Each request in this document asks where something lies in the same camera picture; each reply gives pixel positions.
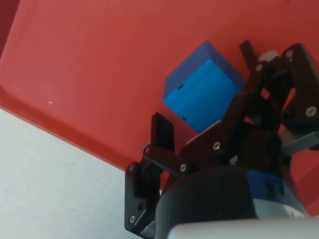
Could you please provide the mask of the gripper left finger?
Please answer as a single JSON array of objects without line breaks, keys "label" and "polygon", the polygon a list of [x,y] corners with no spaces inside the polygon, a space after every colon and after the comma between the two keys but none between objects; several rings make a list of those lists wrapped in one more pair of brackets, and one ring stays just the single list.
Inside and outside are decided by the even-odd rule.
[{"label": "gripper left finger", "polygon": [[177,153],[173,124],[159,113],[152,116],[142,159],[125,171],[127,231],[166,234],[178,224],[226,219],[217,185],[226,146],[220,128],[213,126]]}]

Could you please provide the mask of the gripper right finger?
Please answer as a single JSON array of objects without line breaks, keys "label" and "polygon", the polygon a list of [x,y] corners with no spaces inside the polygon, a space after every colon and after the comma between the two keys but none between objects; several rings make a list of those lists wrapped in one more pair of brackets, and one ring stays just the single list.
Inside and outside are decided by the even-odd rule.
[{"label": "gripper right finger", "polygon": [[319,73],[300,43],[260,60],[249,41],[240,45],[250,71],[216,133],[214,157],[278,173],[294,154],[319,146]]}]

